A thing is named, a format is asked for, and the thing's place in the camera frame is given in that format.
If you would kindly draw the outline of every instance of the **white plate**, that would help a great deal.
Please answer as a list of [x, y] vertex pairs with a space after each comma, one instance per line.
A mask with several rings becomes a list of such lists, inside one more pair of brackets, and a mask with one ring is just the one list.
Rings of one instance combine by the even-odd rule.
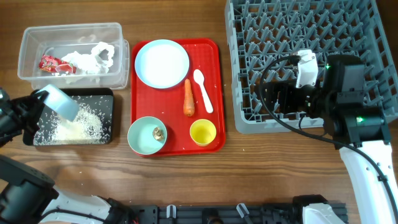
[[153, 88], [170, 88], [188, 73], [189, 58], [185, 49], [171, 40], [149, 42], [137, 54], [135, 69], [138, 78]]

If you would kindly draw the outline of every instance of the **dish rack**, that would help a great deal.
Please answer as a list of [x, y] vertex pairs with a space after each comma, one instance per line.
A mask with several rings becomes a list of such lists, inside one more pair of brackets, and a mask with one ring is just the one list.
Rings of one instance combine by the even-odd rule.
[[[366, 63], [364, 104], [379, 105], [388, 122], [398, 118], [398, 77], [375, 0], [227, 0], [227, 39], [232, 63], [236, 129], [243, 134], [289, 131], [267, 114], [254, 87], [274, 60], [299, 49], [317, 55], [323, 80], [329, 55], [355, 55]], [[286, 62], [271, 68], [267, 82], [296, 79]], [[298, 127], [300, 113], [280, 114]], [[320, 118], [305, 117], [303, 128], [323, 126]]]

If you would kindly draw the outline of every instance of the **wooden surface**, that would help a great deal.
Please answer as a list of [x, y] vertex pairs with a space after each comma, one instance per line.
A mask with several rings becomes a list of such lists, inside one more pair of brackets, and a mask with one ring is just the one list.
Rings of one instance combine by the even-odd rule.
[[[225, 0], [37, 1], [0, 4], [0, 86], [12, 98], [28, 95], [17, 77], [19, 47], [31, 26], [119, 22], [130, 46], [142, 40], [208, 37], [220, 48], [227, 140], [215, 154], [143, 159], [127, 144], [130, 89], [114, 91], [114, 140], [104, 146], [28, 147], [18, 137], [0, 153], [51, 176], [65, 190], [112, 197], [127, 204], [235, 205], [289, 202], [322, 194], [347, 203], [350, 223], [359, 223], [347, 170], [333, 146], [294, 133], [242, 135], [234, 127], [231, 62], [224, 24]], [[389, 45], [398, 64], [398, 2], [380, 1]], [[397, 122], [390, 125], [393, 137]], [[322, 133], [320, 129], [311, 133]], [[392, 145], [398, 147], [398, 138]], [[398, 156], [394, 168], [398, 170]]]

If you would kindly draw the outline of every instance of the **carrot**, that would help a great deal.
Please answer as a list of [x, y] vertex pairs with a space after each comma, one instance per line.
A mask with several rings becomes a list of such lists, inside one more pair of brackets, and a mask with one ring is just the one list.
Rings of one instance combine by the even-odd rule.
[[185, 98], [184, 98], [184, 115], [192, 116], [195, 113], [195, 105], [193, 104], [193, 96], [191, 90], [191, 82], [185, 80]]

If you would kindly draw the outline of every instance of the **red wrapper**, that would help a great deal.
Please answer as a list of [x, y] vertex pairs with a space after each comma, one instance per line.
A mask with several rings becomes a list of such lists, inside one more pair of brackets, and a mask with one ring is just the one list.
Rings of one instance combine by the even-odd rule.
[[76, 67], [72, 64], [49, 55], [43, 55], [39, 63], [39, 69], [51, 73], [76, 73]]

